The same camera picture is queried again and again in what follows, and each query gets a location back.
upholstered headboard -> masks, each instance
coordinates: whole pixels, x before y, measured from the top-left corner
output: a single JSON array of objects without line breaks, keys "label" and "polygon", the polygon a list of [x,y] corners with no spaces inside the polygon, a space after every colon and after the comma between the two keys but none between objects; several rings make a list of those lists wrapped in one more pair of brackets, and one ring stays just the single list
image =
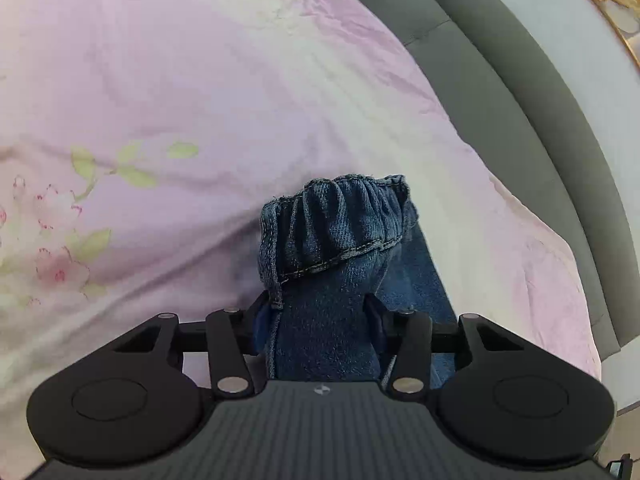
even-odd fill
[{"label": "upholstered headboard", "polygon": [[571,246],[602,359],[640,334],[618,190],[578,103],[500,0],[361,0],[402,41],[460,137]]}]

pink flower print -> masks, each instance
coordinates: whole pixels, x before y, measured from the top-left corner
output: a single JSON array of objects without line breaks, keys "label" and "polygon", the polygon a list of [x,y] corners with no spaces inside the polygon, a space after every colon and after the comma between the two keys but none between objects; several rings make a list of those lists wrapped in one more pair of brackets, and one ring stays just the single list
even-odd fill
[{"label": "pink flower print", "polygon": [[89,281],[89,268],[76,262],[66,247],[55,252],[42,248],[36,258],[40,286],[46,290],[80,290]]},{"label": "pink flower print", "polygon": [[53,230],[73,226],[82,212],[75,200],[71,191],[59,193],[53,186],[47,187],[44,194],[36,195],[33,199],[33,213],[40,227]]}]

ribbed black surface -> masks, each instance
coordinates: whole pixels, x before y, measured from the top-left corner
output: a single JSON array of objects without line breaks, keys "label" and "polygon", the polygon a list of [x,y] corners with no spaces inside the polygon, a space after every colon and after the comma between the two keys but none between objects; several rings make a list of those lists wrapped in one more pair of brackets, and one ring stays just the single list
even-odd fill
[{"label": "ribbed black surface", "polygon": [[457,448],[427,409],[385,397],[375,383],[270,381],[250,400],[221,404],[173,454],[135,468],[88,471],[51,462],[32,480],[607,480],[592,462],[516,472]]}]

stitching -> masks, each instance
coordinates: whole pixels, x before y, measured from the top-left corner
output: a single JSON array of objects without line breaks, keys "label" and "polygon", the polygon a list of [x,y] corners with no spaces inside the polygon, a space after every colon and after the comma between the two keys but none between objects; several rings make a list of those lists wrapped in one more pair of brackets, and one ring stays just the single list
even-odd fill
[{"label": "stitching", "polygon": [[382,388],[383,390],[386,390],[386,386],[389,384],[389,379],[391,378],[391,374],[394,371],[394,366],[396,366],[397,359],[398,359],[398,356],[394,355],[391,358],[391,361],[389,361],[388,366],[386,367],[385,374],[382,377],[382,380],[380,381],[380,388]]},{"label": "stitching", "polygon": [[598,317],[598,319],[595,319],[595,320],[593,321],[593,323],[591,323],[591,326],[596,326],[599,322],[601,322],[601,321],[602,321],[602,318],[603,318],[604,316],[605,316],[604,314],[600,314],[600,316]]},{"label": "stitching", "polygon": [[347,249],[339,253],[338,255],[334,256],[333,258],[329,258],[328,260],[325,260],[324,262],[313,264],[312,266],[305,267],[304,269],[287,272],[286,274],[282,275],[283,280],[280,282],[280,284],[282,285],[283,283],[289,281],[291,278],[298,278],[302,274],[320,272],[341,261],[348,260],[349,258],[353,258],[354,256],[360,256],[361,254],[364,254],[364,253],[368,253],[369,251],[375,248],[379,248],[381,251],[384,251],[396,245],[402,239],[402,236],[404,236],[404,234],[401,234],[386,242],[382,242],[382,240],[373,240],[372,242],[368,242],[366,244],[360,245],[359,247]]},{"label": "stitching", "polygon": [[273,286],[276,289],[275,290],[276,297],[274,298],[273,306],[281,308],[282,307],[282,288],[278,286],[278,266],[277,266],[278,255],[277,255],[277,248],[276,248],[278,216],[280,215],[280,209],[281,209],[280,204],[277,204],[271,215],[272,229],[270,232],[270,240],[269,240],[269,247],[270,247],[269,266],[271,267],[271,273],[272,273],[271,277],[273,280]]},{"label": "stitching", "polygon": [[445,20],[442,23],[437,24],[435,27],[431,27],[429,30],[425,30],[423,33],[419,34],[417,37],[412,38],[411,41],[408,41],[407,43],[403,43],[402,46],[407,48],[412,43],[423,40],[424,38],[428,37],[428,35],[430,35],[434,30],[437,30],[438,28],[443,26],[445,23],[453,23],[453,20],[449,18],[448,20]]},{"label": "stitching", "polygon": [[278,329],[280,327],[280,317],[282,313],[279,312],[276,314],[276,319],[273,321],[273,327],[271,329],[271,338],[269,341],[269,351],[267,353],[267,361],[269,368],[269,378],[276,378],[276,338],[278,337]]}]

jeans leg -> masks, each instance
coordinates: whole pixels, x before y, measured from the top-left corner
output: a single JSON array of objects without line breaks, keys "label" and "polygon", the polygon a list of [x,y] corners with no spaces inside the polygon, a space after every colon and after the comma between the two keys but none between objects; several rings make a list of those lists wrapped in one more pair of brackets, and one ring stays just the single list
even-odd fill
[{"label": "jeans leg", "polygon": [[[376,380],[362,301],[455,321],[403,176],[314,180],[262,211],[259,268],[271,307],[270,377]],[[434,356],[432,386],[453,373]]]}]

